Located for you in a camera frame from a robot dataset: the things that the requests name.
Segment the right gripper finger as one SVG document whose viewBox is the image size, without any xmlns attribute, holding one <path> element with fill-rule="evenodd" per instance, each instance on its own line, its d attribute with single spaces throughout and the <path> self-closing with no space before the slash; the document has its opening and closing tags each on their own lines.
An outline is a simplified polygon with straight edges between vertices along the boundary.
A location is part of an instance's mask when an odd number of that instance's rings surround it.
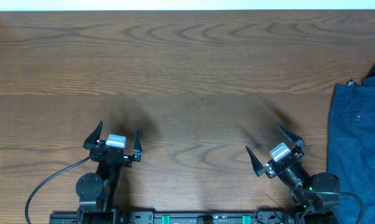
<svg viewBox="0 0 375 224">
<path fill-rule="evenodd" d="M 303 147 L 305 147 L 305 142 L 304 142 L 304 140 L 300 137 L 300 136 L 298 136 L 298 135 L 296 135 L 296 134 L 294 134 L 294 133 L 292 133 L 292 132 L 290 132 L 290 131 L 288 131 L 287 129 L 285 129 L 282 125 L 280 125 L 280 124 L 278 124 L 277 125 L 277 127 L 278 127 L 278 129 L 279 130 L 281 130 L 281 132 L 292 142 L 292 143 L 294 143 L 294 145 L 296 146 L 296 147 L 299 147 L 299 148 L 303 148 Z"/>
<path fill-rule="evenodd" d="M 260 163 L 253 151 L 248 146 L 246 146 L 245 148 L 249 154 L 255 174 L 257 175 L 257 177 L 260 177 L 264 173 L 263 165 Z"/>
</svg>

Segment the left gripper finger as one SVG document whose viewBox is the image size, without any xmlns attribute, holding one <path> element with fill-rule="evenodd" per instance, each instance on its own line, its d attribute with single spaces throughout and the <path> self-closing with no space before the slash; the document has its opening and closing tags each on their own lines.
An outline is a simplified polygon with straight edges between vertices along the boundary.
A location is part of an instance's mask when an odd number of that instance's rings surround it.
<svg viewBox="0 0 375 224">
<path fill-rule="evenodd" d="M 86 150 L 93 150 L 98 146 L 98 141 L 103 128 L 103 121 L 100 121 L 95 130 L 85 139 L 83 147 Z"/>
<path fill-rule="evenodd" d="M 135 135 L 135 144 L 134 144 L 134 149 L 133 149 L 133 160 L 134 161 L 140 161 L 141 156 L 142 156 L 142 147 L 141 147 L 141 141 L 140 141 L 140 130 L 136 130 L 136 135 Z"/>
</svg>

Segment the dark blue shorts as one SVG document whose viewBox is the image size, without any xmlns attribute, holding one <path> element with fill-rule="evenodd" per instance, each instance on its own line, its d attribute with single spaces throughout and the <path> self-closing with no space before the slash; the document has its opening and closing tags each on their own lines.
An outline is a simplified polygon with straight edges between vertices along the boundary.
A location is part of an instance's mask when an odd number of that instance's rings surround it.
<svg viewBox="0 0 375 224">
<path fill-rule="evenodd" d="M 328 118 L 327 171 L 339 177 L 339 223 L 375 223 L 375 87 L 336 85 Z"/>
</svg>

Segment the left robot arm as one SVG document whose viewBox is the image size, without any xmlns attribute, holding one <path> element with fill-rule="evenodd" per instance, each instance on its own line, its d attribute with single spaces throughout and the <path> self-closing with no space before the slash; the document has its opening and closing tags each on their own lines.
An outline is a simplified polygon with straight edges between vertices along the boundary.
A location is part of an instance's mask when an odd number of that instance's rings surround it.
<svg viewBox="0 0 375 224">
<path fill-rule="evenodd" d="M 135 134 L 135 144 L 131 155 L 125 154 L 126 137 L 111 134 L 106 140 L 100 139 L 103 123 L 85 139 L 83 147 L 90 151 L 89 159 L 98 163 L 95 172 L 81 176 L 76 183 L 79 197 L 77 223 L 128 223 L 119 208 L 113 207 L 113 197 L 118 185 L 122 167 L 131 167 L 142 156 L 140 131 Z"/>
</svg>

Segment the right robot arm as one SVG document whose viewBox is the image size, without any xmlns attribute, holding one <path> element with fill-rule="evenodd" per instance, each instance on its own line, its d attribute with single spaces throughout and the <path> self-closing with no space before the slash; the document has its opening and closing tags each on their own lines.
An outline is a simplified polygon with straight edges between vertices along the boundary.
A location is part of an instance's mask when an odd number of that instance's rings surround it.
<svg viewBox="0 0 375 224">
<path fill-rule="evenodd" d="M 339 178 L 327 172 L 309 175 L 300 161 L 304 156 L 304 140 L 281 125 L 277 127 L 293 143 L 294 148 L 280 143 L 270 151 L 271 159 L 265 165 L 261 164 L 249 147 L 246 150 L 258 177 L 263 174 L 269 179 L 278 177 L 290 189 L 293 201 L 302 205 L 298 211 L 284 215 L 282 222 L 305 223 L 309 220 L 308 215 L 324 217 L 332 214 L 333 209 L 339 206 Z"/>
</svg>

